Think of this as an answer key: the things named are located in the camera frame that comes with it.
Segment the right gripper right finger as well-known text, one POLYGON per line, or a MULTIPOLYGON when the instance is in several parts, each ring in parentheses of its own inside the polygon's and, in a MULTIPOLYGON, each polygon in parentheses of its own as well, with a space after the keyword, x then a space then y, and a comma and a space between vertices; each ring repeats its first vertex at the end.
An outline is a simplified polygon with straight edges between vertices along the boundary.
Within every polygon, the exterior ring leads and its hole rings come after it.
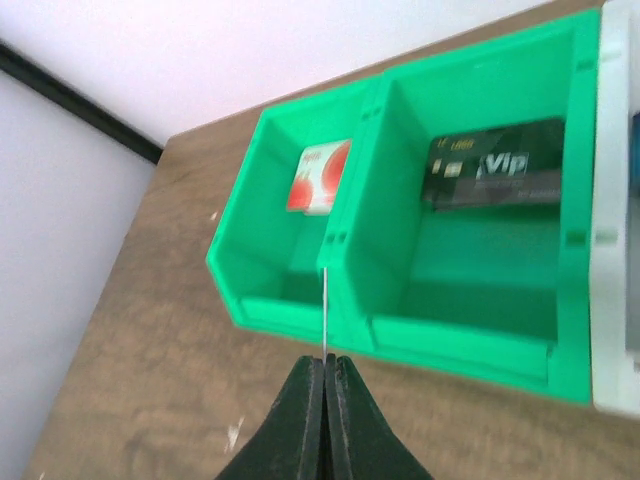
POLYGON ((327 357, 323 394, 325 479, 430 479, 394 434, 348 356, 327 357))

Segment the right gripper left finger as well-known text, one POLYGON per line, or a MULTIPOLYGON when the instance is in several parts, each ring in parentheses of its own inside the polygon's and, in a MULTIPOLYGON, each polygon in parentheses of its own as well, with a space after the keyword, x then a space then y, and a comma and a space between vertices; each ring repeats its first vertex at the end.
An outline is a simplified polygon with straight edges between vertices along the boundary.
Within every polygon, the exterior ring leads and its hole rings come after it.
POLYGON ((264 422, 218 474, 220 479, 318 479, 321 471, 324 367, 302 356, 264 422))

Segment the black vip credit card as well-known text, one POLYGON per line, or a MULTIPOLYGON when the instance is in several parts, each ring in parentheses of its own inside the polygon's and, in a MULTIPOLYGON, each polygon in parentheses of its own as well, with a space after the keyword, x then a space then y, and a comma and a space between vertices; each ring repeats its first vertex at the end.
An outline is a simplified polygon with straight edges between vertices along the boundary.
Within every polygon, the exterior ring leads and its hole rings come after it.
POLYGON ((322 361, 326 365, 328 356, 328 317, 329 317, 329 287, 328 287, 328 268, 322 270, 322 361))

